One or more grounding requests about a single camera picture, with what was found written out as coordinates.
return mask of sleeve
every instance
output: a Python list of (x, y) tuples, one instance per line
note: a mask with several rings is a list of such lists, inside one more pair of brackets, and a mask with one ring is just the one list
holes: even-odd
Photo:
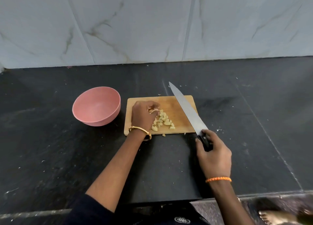
[(84, 194), (65, 219), (63, 225), (111, 224), (114, 213), (103, 207), (95, 199)]

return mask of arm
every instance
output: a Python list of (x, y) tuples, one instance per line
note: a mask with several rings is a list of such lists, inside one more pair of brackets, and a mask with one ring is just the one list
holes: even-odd
[[(153, 101), (137, 101), (132, 109), (132, 125), (149, 131), (159, 112), (149, 114), (148, 108), (158, 106), (159, 104)], [(86, 192), (112, 212), (116, 209), (134, 158), (145, 136), (146, 133), (142, 130), (132, 129), (118, 152)]]
[[(206, 152), (200, 140), (196, 139), (197, 156), (201, 169), (207, 179), (213, 177), (230, 177), (232, 153), (216, 133), (203, 130), (213, 143), (213, 150)], [(242, 207), (228, 180), (209, 182), (217, 201), (225, 225), (254, 225), (254, 222)]]

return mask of bowl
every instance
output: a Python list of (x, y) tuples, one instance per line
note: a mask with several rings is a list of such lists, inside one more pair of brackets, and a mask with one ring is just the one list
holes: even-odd
[(120, 95), (110, 87), (89, 89), (77, 97), (72, 112), (75, 118), (90, 126), (112, 122), (120, 111)]

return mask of black countertop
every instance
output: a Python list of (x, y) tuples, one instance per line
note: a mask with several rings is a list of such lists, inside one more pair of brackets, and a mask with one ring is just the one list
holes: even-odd
[[(168, 81), (194, 97), (200, 117), (232, 150), (237, 195), (312, 189), (312, 64), (302, 57), (6, 70), (0, 213), (71, 208), (125, 140), (127, 99), (172, 95)], [(118, 117), (103, 127), (71, 112), (76, 97), (96, 86), (121, 95)], [(141, 145), (120, 203), (208, 197), (194, 134), (158, 135)]]

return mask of hand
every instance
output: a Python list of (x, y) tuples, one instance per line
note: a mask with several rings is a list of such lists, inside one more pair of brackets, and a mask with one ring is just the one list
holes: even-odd
[(159, 103), (154, 101), (137, 101), (131, 112), (131, 125), (150, 131), (155, 117), (160, 114), (159, 111), (149, 113), (149, 108), (158, 108)]
[(229, 177), (232, 166), (232, 152), (215, 132), (208, 129), (203, 129), (202, 132), (213, 143), (213, 150), (206, 152), (202, 142), (196, 138), (197, 157), (205, 177), (207, 179), (222, 176)]

